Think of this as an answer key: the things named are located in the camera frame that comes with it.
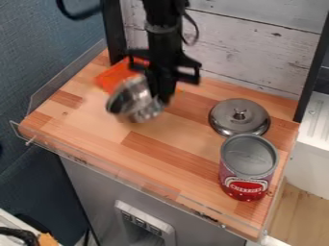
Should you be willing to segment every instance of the cable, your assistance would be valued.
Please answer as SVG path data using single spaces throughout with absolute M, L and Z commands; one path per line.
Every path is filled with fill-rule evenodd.
M 84 20 L 102 11 L 102 6 L 98 5 L 83 12 L 71 13 L 66 9 L 63 0 L 56 0 L 56 4 L 62 14 L 71 20 Z
M 189 15 L 186 11 L 183 12 L 183 17 L 184 17 L 184 18 L 185 18 L 190 24 L 192 24 L 192 26 L 195 28 L 195 36 L 194 36 L 193 41 L 188 42 L 188 41 L 183 37 L 183 35 L 182 35 L 182 40 L 183 40 L 183 42 L 184 42 L 186 45 L 188 45 L 188 46 L 193 46 L 193 45 L 199 40 L 199 38 L 200 38 L 200 30 L 199 30 L 199 27 L 197 26 L 195 20 L 194 20 L 192 17 L 190 17 L 190 15 Z

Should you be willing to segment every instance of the can label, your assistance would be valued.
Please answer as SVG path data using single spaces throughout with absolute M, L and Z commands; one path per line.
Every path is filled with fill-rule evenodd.
M 268 182 L 265 180 L 247 181 L 237 177 L 226 178 L 224 185 L 238 192 L 248 194 L 257 194 L 259 192 L 266 191 L 268 188 Z
M 255 201 L 264 197 L 268 191 L 273 173 L 261 179 L 242 179 L 235 175 L 222 160 L 219 180 L 225 193 L 240 201 Z

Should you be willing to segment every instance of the gray cabinet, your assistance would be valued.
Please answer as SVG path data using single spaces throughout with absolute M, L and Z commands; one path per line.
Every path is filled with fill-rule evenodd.
M 83 166 L 70 160 L 63 160 L 63 164 L 102 245 L 135 245 L 127 240 L 127 232 L 122 230 L 121 222 L 115 214 L 117 201 L 122 201 L 170 225 L 175 231 L 176 246 L 243 246 L 245 244 L 244 239 L 182 209 L 115 181 L 94 167 Z

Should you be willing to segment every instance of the wood floor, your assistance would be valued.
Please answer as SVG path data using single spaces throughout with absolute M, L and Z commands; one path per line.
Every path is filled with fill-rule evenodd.
M 329 201 L 285 184 L 269 234 L 292 246 L 329 246 Z

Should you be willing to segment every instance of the clear plastic panel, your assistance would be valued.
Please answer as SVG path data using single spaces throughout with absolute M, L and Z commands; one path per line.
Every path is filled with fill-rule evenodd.
M 95 56 L 101 53 L 106 48 L 105 39 L 101 39 L 95 45 L 88 49 L 79 58 L 73 61 L 69 66 L 63 69 L 47 84 L 42 86 L 37 92 L 35 92 L 30 99 L 29 108 L 27 115 L 34 111 L 44 101 L 46 101 L 52 94 L 54 94 L 61 86 L 63 86 L 69 79 L 71 79 L 76 71 L 81 70 L 85 65 L 88 64 Z
M 225 214 L 219 210 L 200 204 L 199 202 L 194 201 L 187 196 L 183 196 L 174 190 L 156 184 L 129 170 L 119 168 L 112 163 L 105 162 L 98 157 L 83 152 L 82 150 L 72 148 L 48 135 L 37 133 L 26 126 L 21 126 L 13 121 L 11 121 L 11 125 L 16 135 L 26 141 L 26 145 L 36 144 L 41 148 L 51 151 L 63 158 L 72 160 L 80 165 L 99 170 L 101 173 L 106 172 L 108 177 L 118 182 L 138 189 L 151 196 L 155 196 L 174 207 L 179 207 L 187 212 L 191 212 L 233 234 L 237 234 L 238 236 L 243 236 L 247 239 L 254 239 L 260 235 L 261 231 L 258 228 L 229 214 Z

